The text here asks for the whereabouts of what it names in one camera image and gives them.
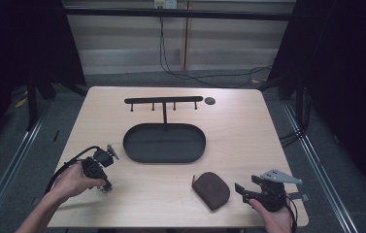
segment black oval tray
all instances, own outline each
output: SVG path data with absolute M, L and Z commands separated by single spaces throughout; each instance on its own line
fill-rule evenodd
M 203 155 L 206 136 L 192 124 L 142 123 L 130 128 L 122 143 L 136 162 L 190 163 Z

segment brown pouch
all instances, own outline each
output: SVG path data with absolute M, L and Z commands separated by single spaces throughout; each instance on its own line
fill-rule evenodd
M 197 181 L 193 181 L 192 188 L 212 211 L 220 208 L 230 198 L 228 185 L 212 172 L 204 173 Z

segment wall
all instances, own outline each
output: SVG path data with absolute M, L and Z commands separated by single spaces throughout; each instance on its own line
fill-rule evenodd
M 66 6 L 153 8 L 153 1 L 65 0 Z M 178 9 L 291 13 L 294 1 L 178 1 Z M 161 70 L 158 17 L 68 16 L 83 70 L 114 74 Z M 171 70 L 250 69 L 274 62 L 284 21 L 164 18 Z

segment cable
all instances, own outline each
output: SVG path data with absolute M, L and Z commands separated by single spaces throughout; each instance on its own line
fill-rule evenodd
M 259 185 L 261 186 L 261 188 L 264 186 L 264 188 L 269 191 L 269 192 L 267 192 L 267 194 L 272 196 L 274 199 L 280 201 L 288 209 L 288 211 L 291 215 L 291 220 L 292 220 L 291 232 L 295 233 L 297 231 L 298 211 L 297 211 L 297 207 L 295 206 L 294 201 L 287 195 L 285 195 L 285 200 L 280 199 L 279 196 L 276 195 L 276 192 L 272 188 L 270 188 L 268 185 L 265 185 L 262 183 Z M 292 205 L 294 206 L 295 214 L 294 214 L 294 212 L 292 212 L 291 207 L 286 203 L 286 199 L 288 199 L 290 201 L 290 203 L 292 203 Z
M 44 195 L 46 195 L 52 188 L 53 184 L 55 183 L 55 180 L 59 177 L 59 175 L 61 175 L 68 167 L 70 167 L 71 165 L 73 165 L 74 163 L 76 163 L 78 160 L 78 158 L 85 154 L 86 152 L 88 152 L 89 150 L 93 150 L 93 149 L 97 149 L 100 150 L 99 147 L 97 146 L 92 146 L 89 147 L 83 151 L 81 151 L 79 154 L 77 154 L 76 156 L 74 156 L 70 161 L 64 163 L 64 165 L 62 165 L 62 167 L 60 167 L 55 173 L 54 175 L 51 177 L 49 184 L 47 185 L 46 191 L 44 192 Z
M 160 24 L 161 24 L 161 32 L 160 32 L 160 53 L 159 53 L 159 62 L 160 62 L 160 66 L 161 68 L 167 73 L 170 74 L 172 76 L 174 76 L 177 79 L 181 79 L 181 80 L 186 80 L 186 81 L 190 81 L 190 80 L 195 80 L 199 83 L 203 83 L 209 86 L 213 86 L 213 87 L 217 87 L 217 88 L 240 88 L 243 87 L 247 84 L 250 83 L 251 80 L 251 74 L 255 74 L 257 72 L 266 70 L 266 69 L 271 69 L 272 65 L 266 66 L 266 67 L 255 67 L 251 70 L 249 70 L 246 73 L 242 73 L 242 74 L 226 74 L 226 75 L 207 75 L 207 76 L 197 76 L 197 77 L 193 77 L 190 75 L 185 75 L 185 74 L 176 74 L 173 71 L 171 71 L 170 66 L 168 65 L 168 61 L 167 61 L 167 55 L 166 55 L 166 49 L 165 49 L 165 40 L 164 40 L 164 21 L 163 18 L 160 18 Z M 212 78 L 212 77 L 241 77 L 241 76 L 249 76 L 247 78 L 247 80 L 244 83 L 235 85 L 235 86 L 222 86 L 222 85 L 216 85 L 216 84 L 212 84 L 212 83 L 208 83 L 205 81 L 202 81 L 201 79 L 205 79 L 205 78 Z
M 307 91 L 305 92 L 305 113 L 303 118 L 303 125 L 295 132 L 290 132 L 284 136 L 280 137 L 280 141 L 282 143 L 282 147 L 286 148 L 289 145 L 293 144 L 295 141 L 299 140 L 301 137 L 303 137 L 309 127 L 310 122 L 310 114 L 311 114 L 311 107 L 312 107 L 312 100 L 310 95 L 307 94 Z

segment wooden table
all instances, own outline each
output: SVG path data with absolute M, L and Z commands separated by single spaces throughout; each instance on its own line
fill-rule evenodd
M 203 130 L 207 146 L 201 158 L 189 164 L 142 164 L 131 160 L 122 146 L 129 128 L 162 122 L 161 105 L 134 106 L 125 98 L 213 97 L 216 103 L 167 105 L 168 122 L 189 123 Z M 251 175 L 273 168 L 292 175 L 278 135 L 258 90 L 216 88 L 93 87 L 88 92 L 57 168 L 90 146 L 112 144 L 119 160 L 105 168 L 113 191 L 96 188 L 64 203 L 49 227 L 254 227 L 263 226 L 259 214 L 242 202 L 234 183 L 260 192 Z M 228 202 L 211 212 L 191 187 L 192 177 L 214 172 L 229 186 Z M 286 184 L 287 192 L 297 191 Z M 308 224 L 301 200 L 296 200 L 298 226 Z

